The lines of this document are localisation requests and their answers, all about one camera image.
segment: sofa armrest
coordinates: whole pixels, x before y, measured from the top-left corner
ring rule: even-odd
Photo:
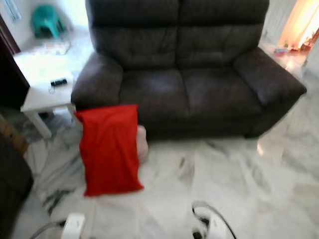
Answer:
[[[113,59],[92,53],[71,94],[79,110],[112,106],[119,103],[123,68]]]
[[[302,83],[260,48],[238,57],[233,67],[264,107],[297,100],[307,92]]]

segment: teal plastic stool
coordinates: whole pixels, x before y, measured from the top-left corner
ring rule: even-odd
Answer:
[[[58,14],[51,5],[41,5],[36,8],[32,15],[32,25],[36,37],[41,36],[41,28],[48,28],[54,38],[60,37],[58,26],[62,32],[65,31]]]

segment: electric cord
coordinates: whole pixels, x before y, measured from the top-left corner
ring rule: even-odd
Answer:
[[[39,230],[37,230],[31,237],[30,239],[36,239],[41,233],[43,233],[45,230],[49,229],[49,228],[55,228],[55,227],[64,227],[66,223],[66,220],[61,220],[61,221],[57,221],[57,222],[52,222],[52,223],[48,223],[46,225],[44,225],[43,227],[41,227]]]
[[[237,237],[236,237],[235,233],[233,232],[231,226],[229,225],[229,223],[226,221],[226,219],[221,215],[221,213],[217,209],[215,209],[214,207],[208,205],[206,202],[197,201],[197,202],[194,202],[192,204],[192,211],[193,211],[194,216],[197,217],[202,223],[204,223],[207,228],[209,226],[209,219],[205,218],[205,217],[201,217],[200,215],[198,215],[195,212],[196,208],[208,208],[211,211],[213,211],[214,213],[216,213],[220,217],[220,219],[225,223],[225,225],[228,227],[228,229],[229,229],[230,233],[232,234],[232,236],[234,237],[234,239],[237,239]]]

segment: red pillow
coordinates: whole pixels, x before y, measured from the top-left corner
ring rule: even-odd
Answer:
[[[97,108],[74,113],[83,124],[80,152],[85,196],[143,189],[138,179],[137,106]]]

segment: marble floor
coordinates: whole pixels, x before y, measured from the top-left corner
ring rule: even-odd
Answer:
[[[50,140],[30,137],[25,157],[34,203],[20,221],[40,225],[45,217],[80,212],[86,216],[81,239],[191,239],[192,228],[201,226],[191,203],[201,200],[224,215],[239,239],[319,239],[319,78],[302,72],[300,80],[308,93],[259,139],[149,142],[139,169],[145,189],[137,193],[83,197],[82,133],[70,120],[57,124]],[[24,229],[17,225],[15,234]]]

